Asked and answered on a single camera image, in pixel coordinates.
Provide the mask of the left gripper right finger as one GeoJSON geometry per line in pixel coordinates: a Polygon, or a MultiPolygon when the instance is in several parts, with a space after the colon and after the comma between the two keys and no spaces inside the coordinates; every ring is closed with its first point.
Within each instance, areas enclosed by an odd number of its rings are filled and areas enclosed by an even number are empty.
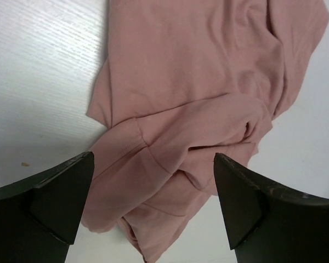
{"type": "Polygon", "coordinates": [[[329,199],[264,177],[228,156],[214,178],[238,262],[329,262],[329,199]]]}

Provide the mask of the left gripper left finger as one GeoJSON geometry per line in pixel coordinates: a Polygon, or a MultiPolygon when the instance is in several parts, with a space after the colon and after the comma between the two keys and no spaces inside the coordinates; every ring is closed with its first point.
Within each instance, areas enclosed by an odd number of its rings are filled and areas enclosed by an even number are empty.
{"type": "Polygon", "coordinates": [[[84,152],[0,187],[0,262],[65,262],[94,173],[84,152]]]}

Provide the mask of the pink t shirt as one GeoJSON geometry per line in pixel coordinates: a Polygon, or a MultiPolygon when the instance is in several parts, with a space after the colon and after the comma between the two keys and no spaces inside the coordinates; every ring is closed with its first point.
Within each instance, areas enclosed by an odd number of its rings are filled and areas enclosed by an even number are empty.
{"type": "Polygon", "coordinates": [[[246,165],[295,102],[329,22],[324,1],[110,1],[108,57],[87,115],[82,224],[119,226],[155,262],[217,193],[213,160],[246,165]]]}

